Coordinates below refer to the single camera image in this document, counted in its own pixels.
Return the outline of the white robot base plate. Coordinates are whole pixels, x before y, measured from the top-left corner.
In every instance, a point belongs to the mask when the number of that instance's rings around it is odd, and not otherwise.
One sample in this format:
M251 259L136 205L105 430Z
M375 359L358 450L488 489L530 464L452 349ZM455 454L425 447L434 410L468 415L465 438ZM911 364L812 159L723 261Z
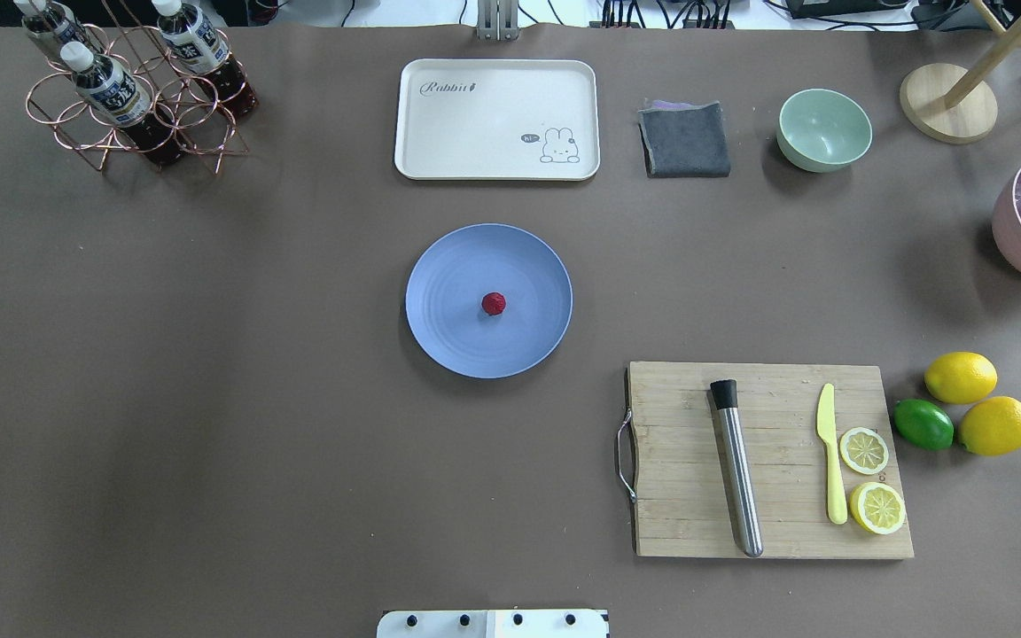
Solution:
M593 609L483 609L392 611L377 637L609 637L607 611Z

